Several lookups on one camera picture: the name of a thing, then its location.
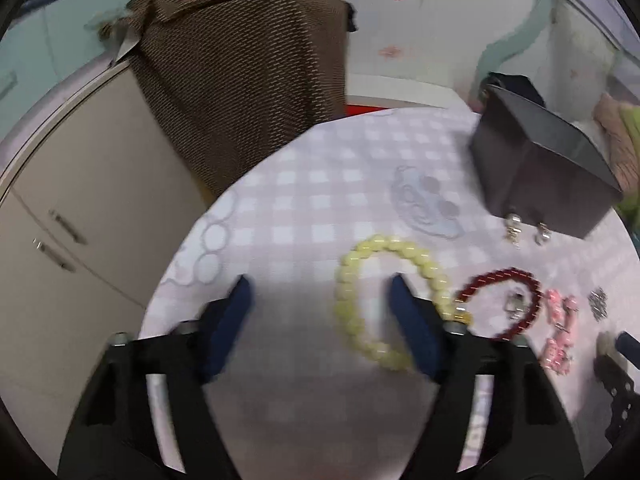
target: red beaded bracelet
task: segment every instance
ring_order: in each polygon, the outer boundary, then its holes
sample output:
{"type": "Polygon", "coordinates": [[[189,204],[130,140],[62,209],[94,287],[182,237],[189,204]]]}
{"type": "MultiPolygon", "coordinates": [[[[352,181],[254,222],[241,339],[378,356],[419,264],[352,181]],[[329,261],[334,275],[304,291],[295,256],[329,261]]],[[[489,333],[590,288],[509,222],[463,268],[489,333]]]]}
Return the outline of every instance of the red beaded bracelet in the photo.
{"type": "Polygon", "coordinates": [[[523,283],[529,288],[529,290],[531,291],[531,305],[529,306],[527,313],[519,322],[517,322],[504,332],[499,333],[497,336],[494,336],[493,338],[503,341],[509,341],[515,335],[524,332],[527,328],[529,328],[531,323],[533,323],[538,316],[542,293],[540,292],[540,282],[533,277],[533,274],[527,272],[526,270],[516,269],[515,267],[510,267],[509,269],[494,270],[494,272],[488,272],[487,274],[476,276],[465,288],[460,290],[456,295],[456,301],[460,303],[466,303],[479,288],[485,285],[491,285],[492,283],[506,282],[507,280],[513,280],[514,282],[523,283]]]}

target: brown mesh fabric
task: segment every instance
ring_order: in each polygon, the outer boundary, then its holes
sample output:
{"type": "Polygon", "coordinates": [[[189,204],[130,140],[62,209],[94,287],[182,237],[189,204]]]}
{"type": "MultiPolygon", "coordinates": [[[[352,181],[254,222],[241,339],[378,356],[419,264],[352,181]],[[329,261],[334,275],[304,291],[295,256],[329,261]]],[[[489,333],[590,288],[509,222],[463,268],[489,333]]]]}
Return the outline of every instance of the brown mesh fabric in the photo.
{"type": "Polygon", "coordinates": [[[130,64],[215,197],[314,124],[344,115],[340,0],[132,0],[130,64]]]}

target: checkered tablecloth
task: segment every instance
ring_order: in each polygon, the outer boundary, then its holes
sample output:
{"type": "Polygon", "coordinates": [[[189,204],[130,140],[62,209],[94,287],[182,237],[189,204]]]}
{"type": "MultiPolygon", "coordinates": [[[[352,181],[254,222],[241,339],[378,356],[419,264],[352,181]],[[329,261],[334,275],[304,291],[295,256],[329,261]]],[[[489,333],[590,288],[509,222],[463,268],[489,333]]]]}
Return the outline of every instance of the checkered tablecloth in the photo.
{"type": "MultiPolygon", "coordinates": [[[[468,154],[477,120],[471,112],[403,108],[320,124],[239,180],[193,226],[148,306],[141,337],[193,319],[239,274],[252,279],[255,307],[224,373],[206,386],[244,480],[396,480],[404,469],[436,386],[360,357],[332,317],[340,256],[376,232],[431,250],[453,290],[473,275],[515,266],[545,288],[578,296],[573,368],[552,380],[587,469],[606,452],[610,398],[593,378],[594,342],[605,330],[640,336],[638,257],[614,212],[586,240],[553,234],[540,248],[534,228],[525,227],[520,249],[505,241],[502,220],[482,206],[468,154]],[[596,286],[609,295],[601,323],[586,300],[596,286]]],[[[359,281],[368,330],[392,342],[400,337],[383,290],[398,271],[428,297],[415,269],[390,254],[366,260],[359,281]]],[[[508,325],[503,306],[513,288],[495,285],[472,300],[476,333],[508,325]]],[[[529,330],[537,351],[551,335],[544,316],[529,330]]],[[[478,382],[462,467],[478,455],[488,413],[490,388],[478,382]]],[[[180,468],[161,384],[150,379],[156,432],[165,462],[180,468]]]]}

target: white wall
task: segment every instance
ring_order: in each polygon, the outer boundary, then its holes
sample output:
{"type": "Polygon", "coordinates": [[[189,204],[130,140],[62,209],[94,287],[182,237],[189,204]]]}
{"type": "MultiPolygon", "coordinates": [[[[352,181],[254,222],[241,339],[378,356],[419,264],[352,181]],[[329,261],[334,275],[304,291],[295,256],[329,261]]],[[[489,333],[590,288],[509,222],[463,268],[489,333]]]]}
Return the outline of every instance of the white wall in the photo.
{"type": "MultiPolygon", "coordinates": [[[[352,73],[415,79],[455,89],[463,98],[487,44],[513,31],[534,0],[347,0],[359,30],[350,35],[352,73]],[[395,57],[382,56],[384,49],[395,57]]],[[[530,76],[553,110],[571,120],[588,118],[614,49],[566,0],[555,24],[502,72],[530,76]]]]}

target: teal cabinet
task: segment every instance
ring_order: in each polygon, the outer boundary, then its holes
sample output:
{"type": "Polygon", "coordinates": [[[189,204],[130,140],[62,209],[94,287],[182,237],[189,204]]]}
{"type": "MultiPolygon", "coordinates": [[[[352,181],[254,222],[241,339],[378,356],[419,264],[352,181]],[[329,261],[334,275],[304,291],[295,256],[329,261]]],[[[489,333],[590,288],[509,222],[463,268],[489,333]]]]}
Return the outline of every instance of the teal cabinet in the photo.
{"type": "Polygon", "coordinates": [[[0,140],[57,82],[41,9],[0,41],[0,140]]]}
{"type": "Polygon", "coordinates": [[[124,10],[129,0],[58,0],[44,8],[53,64],[62,80],[104,53],[95,24],[124,10]]]}

